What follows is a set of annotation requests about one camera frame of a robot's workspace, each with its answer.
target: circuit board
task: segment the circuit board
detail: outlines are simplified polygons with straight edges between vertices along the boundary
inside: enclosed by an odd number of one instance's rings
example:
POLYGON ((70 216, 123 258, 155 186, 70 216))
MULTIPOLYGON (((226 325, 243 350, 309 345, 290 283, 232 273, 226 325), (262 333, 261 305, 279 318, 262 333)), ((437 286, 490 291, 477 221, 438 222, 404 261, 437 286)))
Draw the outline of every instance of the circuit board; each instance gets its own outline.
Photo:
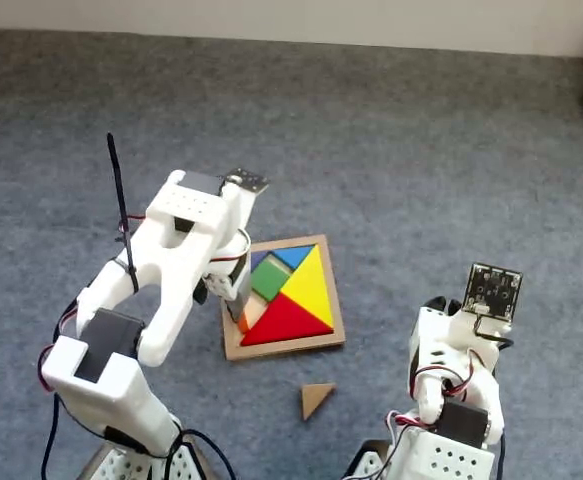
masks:
POLYGON ((510 322, 515 313, 521 283, 520 272, 474 263, 462 309, 510 322))

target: green square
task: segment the green square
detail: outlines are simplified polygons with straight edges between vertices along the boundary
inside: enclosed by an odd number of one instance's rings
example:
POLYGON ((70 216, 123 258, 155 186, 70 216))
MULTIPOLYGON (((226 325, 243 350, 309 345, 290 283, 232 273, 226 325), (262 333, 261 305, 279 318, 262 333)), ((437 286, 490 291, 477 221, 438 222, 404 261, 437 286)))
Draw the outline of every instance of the green square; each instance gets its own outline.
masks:
POLYGON ((251 274, 251 288, 267 302, 278 294, 290 275, 276 267, 267 257, 251 274))

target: white wall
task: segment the white wall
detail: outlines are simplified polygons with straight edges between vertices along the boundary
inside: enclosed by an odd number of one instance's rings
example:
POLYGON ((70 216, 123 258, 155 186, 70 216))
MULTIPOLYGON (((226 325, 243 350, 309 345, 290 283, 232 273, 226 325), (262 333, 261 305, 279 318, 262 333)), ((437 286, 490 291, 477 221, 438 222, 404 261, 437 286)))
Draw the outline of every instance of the white wall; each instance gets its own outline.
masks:
POLYGON ((0 0, 0 27, 583 56, 583 0, 0 0))

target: blue triangle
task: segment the blue triangle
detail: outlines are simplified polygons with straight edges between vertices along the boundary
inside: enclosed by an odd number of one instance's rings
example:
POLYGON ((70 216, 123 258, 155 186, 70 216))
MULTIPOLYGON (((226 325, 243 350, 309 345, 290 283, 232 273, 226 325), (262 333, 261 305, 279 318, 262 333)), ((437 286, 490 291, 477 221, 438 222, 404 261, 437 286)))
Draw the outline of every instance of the blue triangle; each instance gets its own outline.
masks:
POLYGON ((267 256, 269 252, 267 250, 264 250, 262 252, 251 252, 251 271, 253 272, 253 270, 255 270, 255 267, 257 267, 260 262, 262 260, 264 260, 264 257, 267 256))
POLYGON ((278 250, 271 250, 271 253, 278 257, 278 259, 289 268, 295 270, 300 266, 302 260, 306 258, 312 248, 313 245, 307 247, 280 248, 278 250))

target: purple piece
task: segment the purple piece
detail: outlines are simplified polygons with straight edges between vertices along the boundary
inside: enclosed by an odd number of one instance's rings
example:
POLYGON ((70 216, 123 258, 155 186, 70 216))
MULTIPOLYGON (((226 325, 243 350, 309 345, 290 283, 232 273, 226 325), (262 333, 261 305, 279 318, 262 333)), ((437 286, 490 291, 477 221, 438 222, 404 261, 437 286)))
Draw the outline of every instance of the purple piece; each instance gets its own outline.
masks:
POLYGON ((264 257, 266 257, 269 254, 268 250, 262 251, 262 252, 251 252, 251 271, 253 272, 253 270, 255 270, 255 267, 257 267, 260 262, 262 260, 264 260, 264 257))

